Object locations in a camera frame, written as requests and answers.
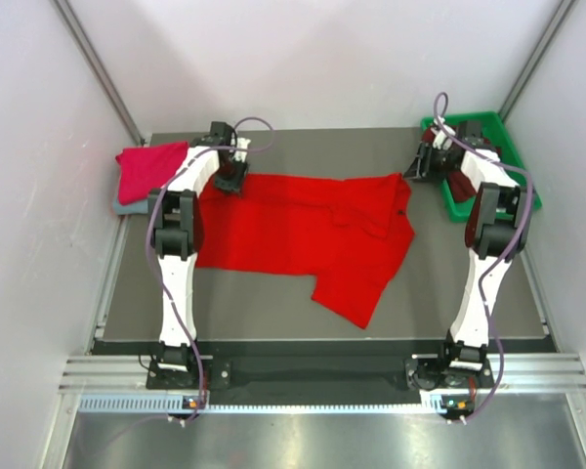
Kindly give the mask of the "bright red t-shirt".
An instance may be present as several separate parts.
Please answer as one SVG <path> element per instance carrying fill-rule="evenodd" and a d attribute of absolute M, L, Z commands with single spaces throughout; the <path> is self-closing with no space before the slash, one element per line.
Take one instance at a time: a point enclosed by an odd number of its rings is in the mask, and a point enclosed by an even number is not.
<path fill-rule="evenodd" d="M 345 180 L 251 174 L 241 194 L 199 197 L 199 268 L 312 276 L 312 299 L 366 328 L 414 231 L 401 174 Z"/>

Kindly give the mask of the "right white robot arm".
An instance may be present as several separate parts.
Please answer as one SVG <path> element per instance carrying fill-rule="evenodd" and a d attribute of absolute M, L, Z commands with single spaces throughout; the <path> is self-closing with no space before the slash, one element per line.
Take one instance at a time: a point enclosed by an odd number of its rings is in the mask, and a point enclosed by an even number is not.
<path fill-rule="evenodd" d="M 490 320 L 502 280 L 525 244 L 533 190 L 508 174 L 475 120 L 453 128 L 436 117 L 419 145 L 405 178 L 439 182 L 457 173 L 475 191 L 465 227 L 469 272 L 457 316 L 439 357 L 419 362 L 409 373 L 414 386 L 456 387 L 486 369 Z"/>

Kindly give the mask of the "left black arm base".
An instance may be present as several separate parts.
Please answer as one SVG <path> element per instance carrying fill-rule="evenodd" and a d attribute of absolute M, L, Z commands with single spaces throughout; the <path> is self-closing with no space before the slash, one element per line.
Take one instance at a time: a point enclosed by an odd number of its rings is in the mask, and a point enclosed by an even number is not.
<path fill-rule="evenodd" d="M 203 385 L 207 391 L 225 390 L 230 385 L 231 360 L 221 358 L 203 359 Z M 198 368 L 194 364 L 189 371 L 162 368 L 151 363 L 146 377 L 149 390 L 197 390 L 199 384 Z"/>

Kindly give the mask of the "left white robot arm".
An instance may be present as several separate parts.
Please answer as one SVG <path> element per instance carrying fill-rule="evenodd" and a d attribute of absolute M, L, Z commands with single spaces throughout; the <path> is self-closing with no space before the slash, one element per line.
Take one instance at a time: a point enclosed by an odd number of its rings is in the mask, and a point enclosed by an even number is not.
<path fill-rule="evenodd" d="M 152 353 L 147 382 L 151 389 L 201 388 L 204 370 L 192 312 L 193 274 L 204 241 L 198 198 L 210 181 L 222 192 L 241 192 L 247 148 L 232 126 L 213 121 L 208 134 L 188 144 L 171 180 L 147 197 L 146 257 L 163 304 L 160 345 Z"/>

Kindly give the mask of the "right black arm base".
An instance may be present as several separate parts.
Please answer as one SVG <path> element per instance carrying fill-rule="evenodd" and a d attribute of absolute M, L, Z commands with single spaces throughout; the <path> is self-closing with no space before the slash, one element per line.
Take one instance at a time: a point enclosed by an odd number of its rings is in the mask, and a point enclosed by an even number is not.
<path fill-rule="evenodd" d="M 494 384 L 490 363 L 481 371 L 447 367 L 434 354 L 412 355 L 403 361 L 407 386 L 418 391 L 433 392 L 457 389 L 466 392 L 471 385 L 477 390 L 490 389 Z"/>

